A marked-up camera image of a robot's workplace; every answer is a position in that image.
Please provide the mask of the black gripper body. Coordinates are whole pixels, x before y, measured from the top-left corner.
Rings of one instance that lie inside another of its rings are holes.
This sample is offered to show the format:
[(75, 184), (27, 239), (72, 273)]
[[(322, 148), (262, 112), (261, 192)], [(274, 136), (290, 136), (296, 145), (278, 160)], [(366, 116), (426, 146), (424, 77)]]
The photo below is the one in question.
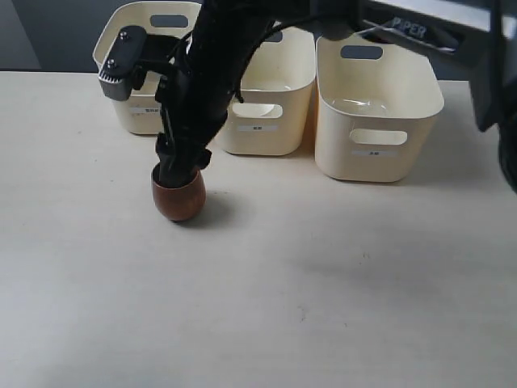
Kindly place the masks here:
[(242, 50), (184, 40), (173, 58), (155, 95), (163, 124), (156, 143), (159, 167), (203, 169), (210, 161), (207, 145), (225, 123), (240, 88)]

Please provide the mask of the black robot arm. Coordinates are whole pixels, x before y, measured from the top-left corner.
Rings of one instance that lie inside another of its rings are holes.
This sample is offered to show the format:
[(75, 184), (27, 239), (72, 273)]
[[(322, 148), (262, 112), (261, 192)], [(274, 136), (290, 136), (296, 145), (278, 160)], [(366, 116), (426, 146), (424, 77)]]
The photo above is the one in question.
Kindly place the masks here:
[(206, 1), (156, 98), (158, 181), (189, 184), (210, 161), (207, 144), (227, 118), (251, 58), (276, 32), (297, 27), (443, 57), (468, 71), (477, 127), (498, 126), (498, 163), (516, 185), (516, 7), (509, 1)]

